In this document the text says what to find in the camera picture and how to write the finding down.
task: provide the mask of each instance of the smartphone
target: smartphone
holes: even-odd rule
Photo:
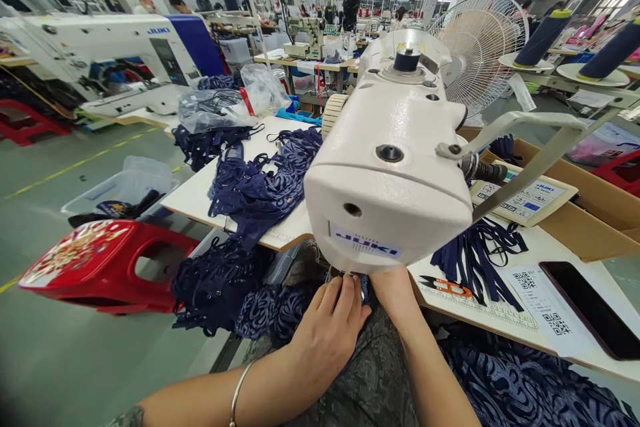
[[[640,340],[569,262],[540,262],[560,294],[616,360],[640,359]]]

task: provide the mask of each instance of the qr code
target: qr code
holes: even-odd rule
[[[542,314],[542,316],[549,323],[550,327],[553,329],[556,335],[565,335],[571,333],[571,329],[567,327],[565,321],[562,320],[562,317],[557,313],[553,312],[552,314]]]
[[[523,289],[535,288],[535,282],[527,272],[522,272],[521,274],[513,274],[518,282],[520,282],[520,286]]]

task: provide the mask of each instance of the red stool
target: red stool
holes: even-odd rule
[[[632,165],[623,167],[623,163]],[[640,197],[640,150],[618,157],[591,172],[631,195]]]
[[[71,133],[71,129],[58,125],[42,113],[16,100],[0,99],[0,109],[17,110],[28,115],[25,119],[12,121],[8,115],[0,113],[0,135],[13,140],[21,147],[33,145],[31,138],[41,133],[49,131],[58,135]]]
[[[53,246],[18,285],[98,312],[172,312],[170,282],[150,282],[135,273],[136,261],[163,244],[189,255],[198,241],[135,220],[89,222]]]

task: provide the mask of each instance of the silver bangle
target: silver bangle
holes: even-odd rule
[[[240,380],[238,380],[238,385],[235,388],[235,393],[233,394],[233,400],[231,401],[231,421],[229,422],[229,427],[235,427],[235,405],[238,403],[238,395],[240,395],[240,387],[242,386],[242,382],[244,381],[247,372],[253,365],[255,360],[250,361],[248,365],[245,367],[242,375],[240,376]]]

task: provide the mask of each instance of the fan guard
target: fan guard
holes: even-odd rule
[[[471,118],[507,88],[512,70],[498,59],[522,50],[529,22],[514,0],[462,0],[428,33],[444,43],[453,59],[441,68],[447,99],[466,105]]]

